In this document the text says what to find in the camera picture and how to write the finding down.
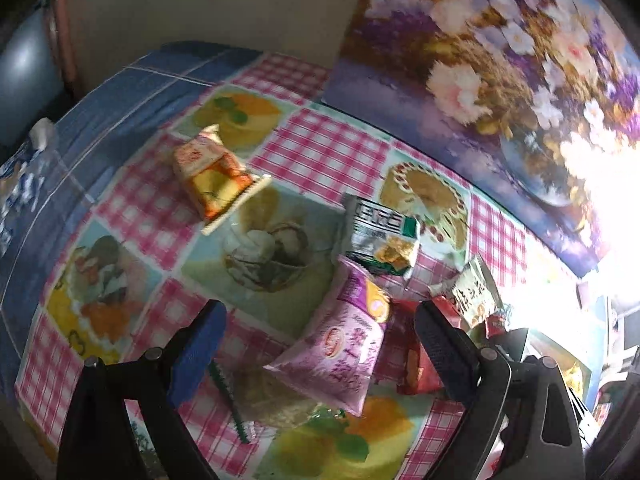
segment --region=plastic wrapper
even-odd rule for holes
[[[491,336],[504,334],[509,331],[511,310],[511,305],[505,303],[502,308],[497,309],[484,320],[484,329],[486,331],[487,339]]]
[[[297,392],[360,416],[388,316],[388,297],[370,274],[339,256],[302,337],[265,368]]]
[[[453,327],[460,328],[462,320],[447,298],[436,296],[432,298],[432,301]],[[413,315],[419,303],[419,301],[394,301],[393,307],[395,310],[402,310]],[[396,388],[398,393],[402,395],[430,394],[443,387],[431,359],[420,344],[418,336],[413,332],[409,338],[404,358],[404,374]]]
[[[320,404],[299,394],[261,367],[245,367],[234,373],[236,406],[243,420],[285,429],[304,424]]]
[[[496,310],[502,300],[486,263],[479,254],[473,256],[459,275],[429,285],[431,296],[444,296],[471,329],[482,323]]]
[[[217,132],[216,124],[208,126],[174,151],[175,173],[205,221],[205,235],[271,180],[248,172]]]
[[[420,250],[420,223],[366,198],[345,194],[345,223],[337,252],[374,275],[408,280]]]
[[[35,211],[45,178],[55,164],[58,136],[46,118],[33,125],[17,151],[0,164],[0,258],[4,256],[26,209]]]

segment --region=pink snack bag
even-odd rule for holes
[[[264,368],[299,393],[360,416],[388,316],[388,297],[369,273],[338,256],[302,337]]]

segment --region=snack bag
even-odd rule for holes
[[[366,198],[345,194],[345,223],[337,252],[374,275],[409,279],[420,249],[420,223]]]
[[[243,367],[234,373],[234,393],[244,420],[285,429],[304,424],[320,404],[299,394],[261,367]]]
[[[369,273],[339,256],[302,338],[264,368],[299,393],[360,416],[388,316],[388,297]]]
[[[432,296],[447,298],[469,329],[482,323],[497,309],[502,309],[502,300],[494,278],[479,254],[466,263],[459,275],[436,285],[429,285],[428,289]]]
[[[182,180],[200,215],[204,235],[210,234],[233,211],[267,186],[271,177],[245,170],[224,147],[216,124],[174,151],[174,170]]]
[[[447,321],[455,328],[460,328],[461,319],[447,298],[436,296],[432,298],[433,303]],[[394,301],[394,309],[402,310],[412,315],[415,313],[419,301]],[[420,344],[418,336],[412,332],[409,345],[404,358],[404,375],[398,383],[396,390],[401,395],[430,394],[444,387],[440,376],[431,363],[427,352]]]
[[[484,320],[484,330],[487,339],[491,336],[504,334],[509,331],[512,310],[511,305],[505,303],[502,308],[497,309]]]

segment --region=wall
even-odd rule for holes
[[[357,0],[70,0],[86,90],[160,44],[205,40],[330,67]]]

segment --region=pink checkered pattern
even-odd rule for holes
[[[469,253],[480,254],[498,286],[523,283],[526,269],[524,229],[477,195],[471,197]]]
[[[450,278],[456,270],[420,252],[414,274],[405,285],[397,276],[376,278],[378,286],[384,288],[395,300],[420,301],[429,298],[427,285]],[[414,330],[414,320],[396,312],[386,327],[385,339],[376,362],[374,377],[397,383],[404,373],[404,357],[409,334]]]
[[[43,433],[58,446],[82,361],[42,310],[31,325],[30,339],[15,392]]]
[[[174,267],[200,221],[167,158],[181,142],[166,133],[156,137],[123,168],[96,209],[115,233],[164,270]]]
[[[282,54],[266,54],[231,82],[302,105],[322,91],[328,77],[328,70],[321,66]]]
[[[453,267],[420,251],[414,273],[406,283],[399,276],[380,276],[376,278],[376,283],[395,300],[418,301],[430,297],[428,285],[440,283],[456,273]]]
[[[206,300],[168,279],[152,301],[145,322],[134,332],[127,359],[135,359],[150,346],[164,346],[181,327],[188,325]],[[281,343],[263,331],[242,323],[229,314],[225,336],[216,361],[233,368],[244,362],[268,362],[284,350]],[[133,404],[129,405],[140,416]],[[210,378],[200,383],[196,394],[178,410],[203,457],[213,466],[232,475],[242,475],[259,442],[241,444],[225,401]]]
[[[452,400],[434,400],[414,448],[407,453],[398,480],[422,480],[453,436],[464,407]]]
[[[394,140],[393,147],[396,150],[406,153],[411,158],[414,158],[415,160],[419,160],[428,168],[431,168],[432,170],[435,170],[438,173],[445,175],[452,182],[455,182],[456,184],[458,184],[461,188],[471,189],[471,184],[469,184],[464,178],[459,176],[459,174],[457,174],[455,171],[451,171],[446,166],[440,164],[437,160],[434,160],[430,156],[427,156],[424,153],[419,152],[418,150],[414,150],[411,146],[397,139]]]
[[[350,124],[302,108],[276,130],[250,165],[300,192],[339,203],[351,191],[371,196],[388,144]]]

